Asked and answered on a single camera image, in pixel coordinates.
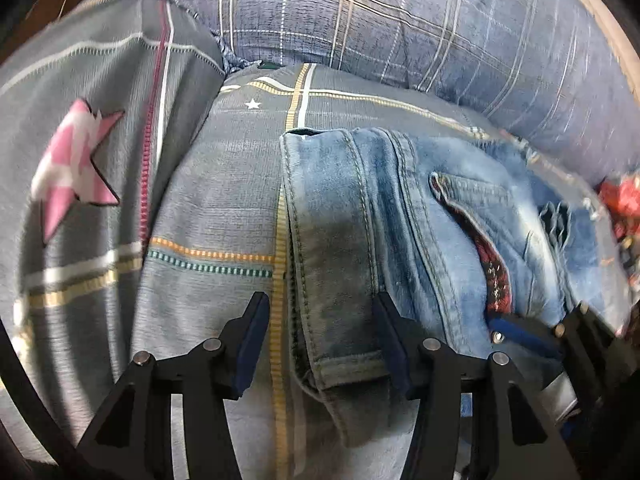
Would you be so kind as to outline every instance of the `denim waistband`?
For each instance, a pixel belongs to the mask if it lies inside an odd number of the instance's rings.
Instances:
[[[482,248],[495,255],[498,270],[505,267],[512,312],[552,326],[564,316],[568,291],[578,301],[586,294],[596,309],[603,305],[588,211],[563,203],[528,169],[523,147],[464,133],[360,128],[290,132],[281,149],[291,352],[298,379],[334,414],[345,441],[374,432],[371,392],[380,404],[388,390],[380,383],[386,370],[370,313],[380,290],[431,336],[478,357],[494,350],[484,320],[492,298]],[[545,222],[550,212],[554,220]],[[560,243],[553,238],[558,222],[566,234]],[[557,364],[528,352],[513,354],[525,376],[547,382],[558,372]],[[349,392],[363,381],[372,387],[359,405]],[[345,422],[336,414],[347,406]]]

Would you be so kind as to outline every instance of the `red stripe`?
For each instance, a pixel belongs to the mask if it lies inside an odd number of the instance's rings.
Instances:
[[[148,243],[148,196],[149,196],[149,161],[151,159],[151,139],[154,130],[154,116],[156,114],[156,96],[158,95],[158,85],[160,83],[160,70],[162,68],[162,57],[164,56],[164,46],[166,43],[166,7],[164,1],[158,0],[160,17],[162,21],[162,32],[160,34],[160,45],[156,51],[156,65],[154,66],[154,82],[149,94],[149,101],[146,108],[146,122],[142,143],[142,172],[140,175],[140,241],[143,247]]]

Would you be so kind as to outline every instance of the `pink star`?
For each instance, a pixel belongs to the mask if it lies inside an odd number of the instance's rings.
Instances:
[[[91,156],[113,125],[124,115],[94,116],[89,105],[76,99],[62,119],[31,181],[31,198],[42,201],[42,238],[53,236],[75,200],[95,205],[118,205],[118,197],[97,172]]]

